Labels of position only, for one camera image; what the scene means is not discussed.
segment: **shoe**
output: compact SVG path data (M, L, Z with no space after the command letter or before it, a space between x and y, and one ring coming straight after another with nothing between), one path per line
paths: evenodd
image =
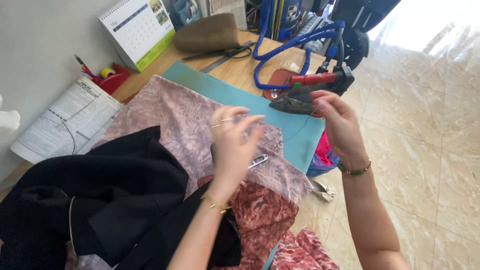
M310 180L310 183L313 186L312 192L317 195L320 199L331 202L333 201L333 196L336 195L335 189L331 186L325 186L317 181Z

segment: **brown felt fabric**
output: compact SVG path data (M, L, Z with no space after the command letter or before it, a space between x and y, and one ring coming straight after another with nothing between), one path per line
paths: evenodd
M232 13L202 18L180 29L173 44L184 52L204 53L238 46L237 25Z

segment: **desk calendar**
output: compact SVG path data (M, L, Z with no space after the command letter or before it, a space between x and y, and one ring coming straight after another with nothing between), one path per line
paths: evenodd
M161 0L125 0L98 19L123 61L140 72L172 43L175 35Z

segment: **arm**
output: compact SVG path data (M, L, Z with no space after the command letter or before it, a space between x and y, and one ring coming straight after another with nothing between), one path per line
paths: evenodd
M243 139L243 132L263 119L262 115L255 115L244 118L238 124L233 123L235 115L247 112L244 107L224 106L212 116L212 135L216 146L215 178L208 188L208 198L201 202L167 270L207 268L223 216L219 207L211 207L212 201L217 206L228 203L230 196L247 175L247 167L251 164L258 141L263 135L263 127L260 126L252 131L248 140Z
M312 93L315 110L325 117L328 139L347 170L361 170L369 159L353 109L328 91ZM363 175L342 174L348 223L362 268L407 270L395 228L378 197L373 171Z

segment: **yellow tape roll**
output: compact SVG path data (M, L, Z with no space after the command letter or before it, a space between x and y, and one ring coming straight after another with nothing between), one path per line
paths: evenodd
M116 74L116 72L111 68L104 68L102 70L102 78L106 79L108 76Z

